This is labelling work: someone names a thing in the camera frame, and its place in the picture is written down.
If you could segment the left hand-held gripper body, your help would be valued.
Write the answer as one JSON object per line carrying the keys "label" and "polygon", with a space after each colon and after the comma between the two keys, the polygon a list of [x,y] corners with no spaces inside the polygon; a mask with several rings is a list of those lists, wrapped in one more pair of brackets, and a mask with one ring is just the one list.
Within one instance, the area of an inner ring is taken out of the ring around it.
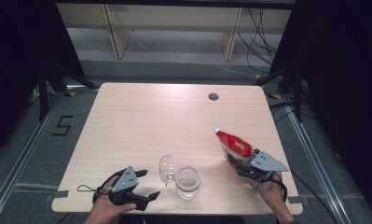
{"label": "left hand-held gripper body", "polygon": [[133,167],[130,165],[118,176],[109,191],[109,200],[114,205],[123,205],[126,203],[135,203],[136,200],[133,190],[139,184],[138,177]]}

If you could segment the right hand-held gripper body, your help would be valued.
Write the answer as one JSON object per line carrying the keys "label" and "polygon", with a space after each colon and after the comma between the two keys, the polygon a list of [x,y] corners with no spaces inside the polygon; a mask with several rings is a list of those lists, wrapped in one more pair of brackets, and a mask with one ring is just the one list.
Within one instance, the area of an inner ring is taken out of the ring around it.
{"label": "right hand-held gripper body", "polygon": [[258,148],[254,150],[250,165],[251,171],[249,174],[253,180],[258,182],[267,182],[275,172],[289,171],[289,168],[281,161],[276,160],[267,152]]}

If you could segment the red and white pouch bag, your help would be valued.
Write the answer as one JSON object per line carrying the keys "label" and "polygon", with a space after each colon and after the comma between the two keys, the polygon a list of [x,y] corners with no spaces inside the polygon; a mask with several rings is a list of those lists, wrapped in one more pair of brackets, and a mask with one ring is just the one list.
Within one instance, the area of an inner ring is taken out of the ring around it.
{"label": "red and white pouch bag", "polygon": [[213,130],[219,140],[225,159],[227,159],[227,154],[253,158],[254,148],[249,143],[236,135],[221,131],[219,127],[213,127]]}

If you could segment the clear glass jar with lid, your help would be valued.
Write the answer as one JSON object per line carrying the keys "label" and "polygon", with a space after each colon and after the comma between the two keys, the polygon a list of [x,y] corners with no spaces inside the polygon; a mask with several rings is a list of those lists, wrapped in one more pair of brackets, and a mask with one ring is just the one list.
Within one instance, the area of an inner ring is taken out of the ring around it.
{"label": "clear glass jar with lid", "polygon": [[176,169],[171,155],[162,156],[158,168],[160,178],[166,185],[175,184],[175,193],[180,199],[191,201],[197,197],[201,185],[198,169],[192,166]]}

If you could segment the person's right hand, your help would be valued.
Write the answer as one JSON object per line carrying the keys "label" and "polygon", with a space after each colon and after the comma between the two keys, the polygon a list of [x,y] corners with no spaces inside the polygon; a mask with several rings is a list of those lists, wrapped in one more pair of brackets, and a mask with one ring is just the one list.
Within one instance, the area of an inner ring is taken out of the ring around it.
{"label": "person's right hand", "polygon": [[278,212],[286,208],[283,199],[283,189],[279,185],[282,182],[282,174],[275,172],[271,176],[271,180],[265,183],[258,183],[249,177],[244,178],[245,182],[255,189],[264,202],[272,209],[273,212]]}

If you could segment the person's left hand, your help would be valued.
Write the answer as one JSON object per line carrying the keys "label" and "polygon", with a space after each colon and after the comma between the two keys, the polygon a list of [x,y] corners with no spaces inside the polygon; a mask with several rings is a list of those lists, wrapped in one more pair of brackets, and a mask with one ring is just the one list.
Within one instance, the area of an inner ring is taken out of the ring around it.
{"label": "person's left hand", "polygon": [[118,217],[136,208],[134,203],[113,205],[106,195],[100,196],[92,206],[88,217]]}

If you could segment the black metal stand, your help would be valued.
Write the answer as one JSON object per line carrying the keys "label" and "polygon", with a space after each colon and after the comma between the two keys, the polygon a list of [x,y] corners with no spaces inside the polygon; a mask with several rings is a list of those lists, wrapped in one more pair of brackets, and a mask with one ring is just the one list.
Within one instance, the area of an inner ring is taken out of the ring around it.
{"label": "black metal stand", "polygon": [[270,72],[267,77],[258,80],[255,86],[263,86],[271,80],[282,77],[282,81],[279,84],[279,92],[288,93],[290,89],[294,91],[294,101],[292,103],[294,113],[298,122],[302,121],[301,118],[301,95],[302,95],[302,76],[299,72],[298,66],[295,63],[289,63],[274,72]]}
{"label": "black metal stand", "polygon": [[66,84],[62,79],[63,77],[69,77],[90,89],[98,88],[97,85],[88,81],[83,76],[77,75],[63,66],[59,66],[56,63],[44,63],[38,72],[38,89],[40,93],[39,121],[42,121],[49,112],[47,83],[55,92],[63,92],[67,90]]}

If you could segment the black curtain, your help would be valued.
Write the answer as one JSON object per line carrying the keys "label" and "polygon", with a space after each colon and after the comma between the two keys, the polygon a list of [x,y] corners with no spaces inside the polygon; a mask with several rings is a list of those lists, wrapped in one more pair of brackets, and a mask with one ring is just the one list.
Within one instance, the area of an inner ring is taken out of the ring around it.
{"label": "black curtain", "polygon": [[84,75],[56,1],[0,0],[0,146],[50,64]]}
{"label": "black curtain", "polygon": [[372,210],[372,0],[295,0],[272,67],[291,62]]}

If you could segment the beige wooden shelf unit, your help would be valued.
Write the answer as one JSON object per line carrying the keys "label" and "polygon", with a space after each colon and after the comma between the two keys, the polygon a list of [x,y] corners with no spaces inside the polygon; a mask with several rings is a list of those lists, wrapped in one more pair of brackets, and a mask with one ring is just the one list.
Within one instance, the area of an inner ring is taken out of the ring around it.
{"label": "beige wooden shelf unit", "polygon": [[224,60],[230,61],[237,33],[281,35],[289,9],[246,7],[173,7],[59,3],[68,28],[105,29],[114,56],[124,56],[134,30],[213,32],[221,35]]}

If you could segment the metal floor rail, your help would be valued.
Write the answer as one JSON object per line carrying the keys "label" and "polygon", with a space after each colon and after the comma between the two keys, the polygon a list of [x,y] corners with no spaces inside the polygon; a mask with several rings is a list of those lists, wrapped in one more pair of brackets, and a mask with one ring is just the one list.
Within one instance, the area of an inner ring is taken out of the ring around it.
{"label": "metal floor rail", "polygon": [[333,182],[324,169],[324,166],[303,124],[297,121],[292,103],[289,102],[287,99],[284,99],[284,101],[286,102],[286,110],[290,113],[289,118],[293,124],[301,145],[304,148],[307,158],[310,161],[310,166],[317,177],[324,196],[328,202],[330,211],[334,216],[334,220],[337,222],[337,224],[351,224],[351,219],[348,212],[346,211],[344,203],[340,199]]}
{"label": "metal floor rail", "polygon": [[41,120],[39,120],[36,125],[34,126],[33,132],[28,138],[28,141],[21,149],[20,155],[15,160],[15,163],[11,167],[6,179],[0,184],[0,214],[5,207],[8,198],[15,188],[16,183],[18,182],[21,174],[23,173],[26,164],[32,157],[36,146],[41,139],[43,131],[45,131],[47,127],[47,123],[51,118],[52,111],[55,109],[56,105],[62,98],[62,92],[55,92],[51,98],[50,103],[48,104],[48,111],[43,116]]}

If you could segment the black frame beam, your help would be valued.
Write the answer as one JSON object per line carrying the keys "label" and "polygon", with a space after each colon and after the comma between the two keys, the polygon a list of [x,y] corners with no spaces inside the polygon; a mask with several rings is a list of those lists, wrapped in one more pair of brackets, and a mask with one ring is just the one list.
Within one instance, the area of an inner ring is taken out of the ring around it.
{"label": "black frame beam", "polygon": [[296,0],[54,0],[69,4],[291,9]]}

